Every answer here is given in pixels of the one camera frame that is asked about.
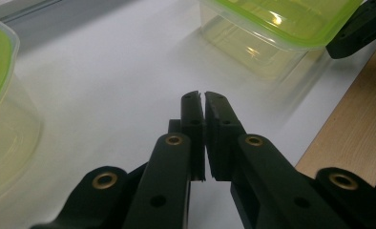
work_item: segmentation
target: brass ring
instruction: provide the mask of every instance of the brass ring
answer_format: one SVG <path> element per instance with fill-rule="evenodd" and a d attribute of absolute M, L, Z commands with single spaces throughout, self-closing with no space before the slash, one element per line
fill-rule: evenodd
<path fill-rule="evenodd" d="M 330 181 L 342 189 L 356 190 L 358 189 L 358 183 L 353 178 L 344 174 L 330 174 L 328 176 Z"/>
<path fill-rule="evenodd" d="M 112 172 L 104 172 L 96 176 L 93 180 L 93 187 L 95 189 L 107 189 L 112 187 L 117 181 L 117 175 Z"/>
<path fill-rule="evenodd" d="M 263 144 L 262 139 L 257 136 L 248 136 L 245 142 L 252 146 L 261 146 Z"/>
<path fill-rule="evenodd" d="M 182 137 L 171 135 L 165 139 L 165 142 L 169 145 L 179 145 L 182 143 Z"/>

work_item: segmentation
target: plastic container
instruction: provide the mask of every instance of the plastic container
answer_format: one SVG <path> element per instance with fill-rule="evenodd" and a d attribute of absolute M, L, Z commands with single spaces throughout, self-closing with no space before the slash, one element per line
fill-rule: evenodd
<path fill-rule="evenodd" d="M 18 47 L 16 34 L 0 22 L 0 195 L 25 168 L 40 129 L 30 98 L 12 77 Z"/>
<path fill-rule="evenodd" d="M 200 0 L 203 35 L 260 76 L 287 75 L 323 49 L 362 0 Z"/>

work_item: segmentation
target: wooden surface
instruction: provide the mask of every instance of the wooden surface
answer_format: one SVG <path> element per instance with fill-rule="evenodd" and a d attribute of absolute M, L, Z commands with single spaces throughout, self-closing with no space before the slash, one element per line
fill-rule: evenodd
<path fill-rule="evenodd" d="M 327 167 L 376 184 L 376 52 L 296 166 L 309 177 Z"/>

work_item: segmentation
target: food storage container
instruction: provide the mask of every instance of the food storage container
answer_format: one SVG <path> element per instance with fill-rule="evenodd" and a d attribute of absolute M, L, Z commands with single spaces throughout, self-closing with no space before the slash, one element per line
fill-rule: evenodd
<path fill-rule="evenodd" d="M 0 195 L 18 179 L 36 146 L 40 118 L 12 77 L 19 40 L 0 22 Z"/>
<path fill-rule="evenodd" d="M 203 35 L 254 73 L 282 78 L 323 49 L 362 0 L 199 0 Z"/>

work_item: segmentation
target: rectangular plastic container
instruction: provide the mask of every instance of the rectangular plastic container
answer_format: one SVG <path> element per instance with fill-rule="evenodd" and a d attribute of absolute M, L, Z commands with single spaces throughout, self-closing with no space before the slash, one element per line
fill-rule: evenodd
<path fill-rule="evenodd" d="M 266 78 L 288 75 L 323 49 L 362 0 L 199 0 L 211 43 Z"/>
<path fill-rule="evenodd" d="M 40 129 L 36 109 L 12 77 L 18 47 L 16 34 L 0 22 L 0 195 L 24 170 Z"/>

